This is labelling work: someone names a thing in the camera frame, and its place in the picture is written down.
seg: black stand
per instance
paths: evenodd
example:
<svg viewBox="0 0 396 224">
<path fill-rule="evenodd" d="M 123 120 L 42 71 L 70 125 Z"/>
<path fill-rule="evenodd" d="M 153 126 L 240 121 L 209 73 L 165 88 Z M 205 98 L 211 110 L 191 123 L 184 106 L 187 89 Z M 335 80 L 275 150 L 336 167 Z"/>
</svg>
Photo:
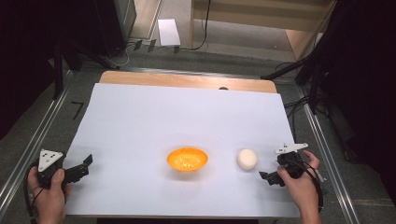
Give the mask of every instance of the black stand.
<svg viewBox="0 0 396 224">
<path fill-rule="evenodd" d="M 64 89 L 64 70 L 62 64 L 62 57 L 69 65 L 72 70 L 79 71 L 82 66 L 82 62 L 78 57 L 78 52 L 87 55 L 89 58 L 93 59 L 97 63 L 101 64 L 104 68 L 108 69 L 119 69 L 118 67 L 113 67 L 112 64 L 106 62 L 101 57 L 91 52 L 89 49 L 81 46 L 77 42 L 69 39 L 62 33 L 62 24 L 58 16 L 60 15 L 59 6 L 55 2 L 48 3 L 48 9 L 53 10 L 52 18 L 54 23 L 51 27 L 52 32 L 56 36 L 55 45 L 53 51 L 54 57 L 54 82 L 55 82 L 55 93 L 53 99 L 58 99 L 59 95 Z"/>
<path fill-rule="evenodd" d="M 92 53 L 90 50 L 61 36 L 55 44 L 53 55 L 55 73 L 55 93 L 53 95 L 54 100 L 58 99 L 59 95 L 64 89 L 64 69 L 62 64 L 62 56 L 64 56 L 64 60 L 69 65 L 70 69 L 79 71 L 81 69 L 82 62 L 78 57 L 77 51 L 87 55 L 97 63 L 101 64 L 104 68 L 118 69 L 118 67 L 113 67 L 110 63 Z"/>
<path fill-rule="evenodd" d="M 336 4 L 327 31 L 323 34 L 316 47 L 308 56 L 271 75 L 261 77 L 261 79 L 271 80 L 302 67 L 295 81 L 297 85 L 302 86 L 312 77 L 308 103 L 314 115 L 316 115 L 315 106 L 317 102 L 319 78 L 332 63 L 332 54 L 329 52 L 329 49 L 333 49 L 341 41 L 337 39 L 337 35 L 339 27 L 342 25 L 348 11 L 348 7 L 339 7 L 339 4 L 343 4 L 343 1 L 338 1 Z"/>
</svg>

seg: orange bowl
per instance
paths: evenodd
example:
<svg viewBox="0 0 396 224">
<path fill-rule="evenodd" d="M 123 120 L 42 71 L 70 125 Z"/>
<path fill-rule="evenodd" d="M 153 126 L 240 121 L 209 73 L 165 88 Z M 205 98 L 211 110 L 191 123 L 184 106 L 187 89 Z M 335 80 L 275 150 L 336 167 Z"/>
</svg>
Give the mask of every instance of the orange bowl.
<svg viewBox="0 0 396 224">
<path fill-rule="evenodd" d="M 176 170 L 195 171 L 206 164 L 207 155 L 196 147 L 182 147 L 172 151 L 166 160 Z"/>
</svg>

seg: metal frame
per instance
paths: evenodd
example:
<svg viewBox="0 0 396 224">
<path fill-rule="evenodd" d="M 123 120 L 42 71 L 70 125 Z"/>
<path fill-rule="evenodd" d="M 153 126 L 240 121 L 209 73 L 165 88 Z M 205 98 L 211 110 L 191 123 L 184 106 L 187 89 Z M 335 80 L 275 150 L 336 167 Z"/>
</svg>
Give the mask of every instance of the metal frame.
<svg viewBox="0 0 396 224">
<path fill-rule="evenodd" d="M 165 69 L 155 69 L 155 68 L 132 68 L 129 70 L 123 70 L 121 72 L 158 73 L 158 74 L 176 74 L 176 75 L 186 75 L 186 76 L 233 77 L 233 78 L 242 78 L 242 79 L 259 79 L 259 76 L 244 76 L 244 75 L 233 75 L 233 74 L 225 74 L 225 73 L 190 72 L 190 71 L 165 70 Z"/>
<path fill-rule="evenodd" d="M 306 96 L 303 87 L 299 87 L 300 96 Z M 329 172 L 330 180 L 332 181 L 332 186 L 334 187 L 335 194 L 337 195 L 338 202 L 341 205 L 341 209 L 346 218 L 346 222 L 350 224 L 359 224 L 358 214 L 355 211 L 352 199 L 349 196 L 347 187 L 338 172 L 337 165 L 335 164 L 334 158 L 332 157 L 331 150 L 327 144 L 326 138 L 323 131 L 320 128 L 318 121 L 318 116 L 314 115 L 309 108 L 309 105 L 304 105 L 304 111 L 308 118 L 309 124 L 311 125 L 312 132 L 318 143 L 318 148 L 322 156 L 323 162 L 326 165 L 326 169 Z"/>
<path fill-rule="evenodd" d="M 47 110 L 46 115 L 41 120 L 38 128 L 35 130 L 35 134 L 24 150 L 20 160 L 9 176 L 6 184 L 3 186 L 0 192 L 0 221 L 6 213 L 9 204 L 11 203 L 12 198 L 14 197 L 16 191 L 20 183 L 23 180 L 24 173 L 26 169 L 29 167 L 31 161 L 38 154 L 41 143 L 43 142 L 48 130 L 50 129 L 50 125 L 55 120 L 56 115 L 58 114 L 62 104 L 64 103 L 64 98 L 66 97 L 70 84 L 73 80 L 73 72 L 68 71 L 64 78 L 64 90 L 61 92 L 58 100 L 52 101 Z"/>
</svg>

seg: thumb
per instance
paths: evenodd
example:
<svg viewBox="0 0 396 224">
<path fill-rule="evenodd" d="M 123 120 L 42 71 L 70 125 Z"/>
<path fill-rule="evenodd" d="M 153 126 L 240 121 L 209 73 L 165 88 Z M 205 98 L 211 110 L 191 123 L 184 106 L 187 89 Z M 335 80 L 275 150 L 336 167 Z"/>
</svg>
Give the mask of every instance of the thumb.
<svg viewBox="0 0 396 224">
<path fill-rule="evenodd" d="M 292 178 L 289 175 L 288 171 L 285 169 L 285 167 L 278 166 L 277 173 L 283 179 L 283 182 L 285 182 L 286 186 L 291 182 Z"/>
<path fill-rule="evenodd" d="M 62 190 L 62 182 L 64 181 L 64 169 L 59 169 L 55 172 L 51 179 L 50 189 Z"/>
</svg>

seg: white surface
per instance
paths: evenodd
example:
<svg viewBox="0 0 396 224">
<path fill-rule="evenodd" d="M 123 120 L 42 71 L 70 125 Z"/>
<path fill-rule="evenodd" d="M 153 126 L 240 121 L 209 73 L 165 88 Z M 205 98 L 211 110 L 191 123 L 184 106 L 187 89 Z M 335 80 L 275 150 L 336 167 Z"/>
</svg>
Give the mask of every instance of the white surface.
<svg viewBox="0 0 396 224">
<path fill-rule="evenodd" d="M 249 171 L 256 167 L 258 159 L 253 150 L 245 148 L 238 153 L 236 161 L 242 169 Z"/>
<path fill-rule="evenodd" d="M 274 150 L 292 136 L 280 95 L 247 91 L 96 84 L 64 167 L 93 156 L 73 186 L 67 214 L 109 217 L 297 217 L 285 188 L 259 171 L 276 170 Z M 167 155 L 198 147 L 207 164 L 192 173 Z M 259 163 L 242 170 L 243 148 Z"/>
<path fill-rule="evenodd" d="M 180 46 L 175 20 L 158 20 L 162 46 Z"/>
</svg>

